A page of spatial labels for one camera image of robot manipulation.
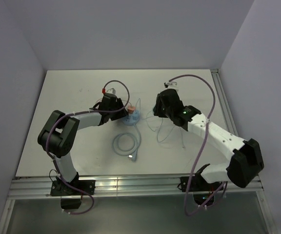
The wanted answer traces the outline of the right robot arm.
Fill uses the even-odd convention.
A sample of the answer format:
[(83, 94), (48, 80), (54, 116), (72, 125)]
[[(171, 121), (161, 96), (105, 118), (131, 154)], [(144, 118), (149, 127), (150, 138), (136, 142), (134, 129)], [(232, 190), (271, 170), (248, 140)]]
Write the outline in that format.
[(154, 115), (170, 119), (176, 126), (203, 138), (219, 150), (225, 163), (202, 166), (192, 177), (201, 190), (216, 182), (232, 182), (245, 188), (264, 168), (259, 143), (245, 140), (211, 122), (197, 108), (185, 106), (175, 89), (166, 89), (157, 95)]

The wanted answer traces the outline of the orange pink charger plug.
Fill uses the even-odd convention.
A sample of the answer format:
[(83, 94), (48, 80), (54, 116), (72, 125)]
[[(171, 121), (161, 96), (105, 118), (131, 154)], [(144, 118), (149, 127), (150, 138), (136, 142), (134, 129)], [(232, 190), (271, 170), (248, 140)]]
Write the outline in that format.
[(135, 112), (135, 110), (136, 110), (135, 106), (130, 105), (127, 107), (128, 114), (130, 115), (132, 115)]

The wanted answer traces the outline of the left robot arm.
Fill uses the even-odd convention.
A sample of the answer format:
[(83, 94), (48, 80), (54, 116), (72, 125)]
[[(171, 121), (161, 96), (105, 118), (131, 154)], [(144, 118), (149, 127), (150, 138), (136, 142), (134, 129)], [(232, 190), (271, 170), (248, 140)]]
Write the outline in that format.
[(78, 192), (80, 183), (70, 151), (73, 147), (77, 131), (102, 126), (109, 120), (114, 121), (127, 116), (121, 98), (111, 93), (103, 94), (101, 102), (88, 111), (78, 114), (65, 114), (55, 110), (50, 115), (38, 136), (38, 144), (54, 161), (60, 179), (63, 179), (62, 189), (69, 195)]

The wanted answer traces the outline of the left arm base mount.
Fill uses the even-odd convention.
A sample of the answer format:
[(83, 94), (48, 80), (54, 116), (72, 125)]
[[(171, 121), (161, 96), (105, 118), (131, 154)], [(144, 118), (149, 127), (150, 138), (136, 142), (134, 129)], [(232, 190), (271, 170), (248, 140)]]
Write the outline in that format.
[[(51, 177), (51, 170), (49, 172), (49, 178), (52, 182), (50, 196), (60, 197), (60, 207), (63, 212), (70, 215), (80, 215), (89, 212), (94, 204), (95, 200), (92, 197), (95, 191), (96, 181), (93, 179), (80, 180), (79, 174), (71, 182), (63, 182), (59, 175), (55, 176), (55, 179)], [(84, 196), (91, 198), (91, 205), (87, 210), (77, 211), (83, 201)]]

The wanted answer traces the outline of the round blue power strip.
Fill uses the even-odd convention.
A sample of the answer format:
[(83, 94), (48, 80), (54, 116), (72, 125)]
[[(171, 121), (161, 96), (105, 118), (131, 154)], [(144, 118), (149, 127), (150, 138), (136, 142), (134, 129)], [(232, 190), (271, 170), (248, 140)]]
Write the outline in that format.
[(122, 118), (122, 123), (127, 126), (136, 125), (140, 120), (140, 112), (139, 110), (135, 110), (132, 114), (128, 114), (124, 118)]

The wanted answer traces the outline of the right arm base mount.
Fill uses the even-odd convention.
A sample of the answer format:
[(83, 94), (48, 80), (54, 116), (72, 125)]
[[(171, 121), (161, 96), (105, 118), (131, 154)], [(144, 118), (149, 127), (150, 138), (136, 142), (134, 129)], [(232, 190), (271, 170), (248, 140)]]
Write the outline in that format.
[[(180, 177), (180, 183), (178, 184), (177, 188), (183, 193), (185, 193), (186, 191), (188, 179), (188, 176)], [(222, 182), (209, 184), (207, 182), (201, 181), (200, 179), (197, 179), (195, 176), (192, 176), (189, 192), (202, 192), (202, 194), (193, 194), (195, 203), (200, 206), (222, 184)]]

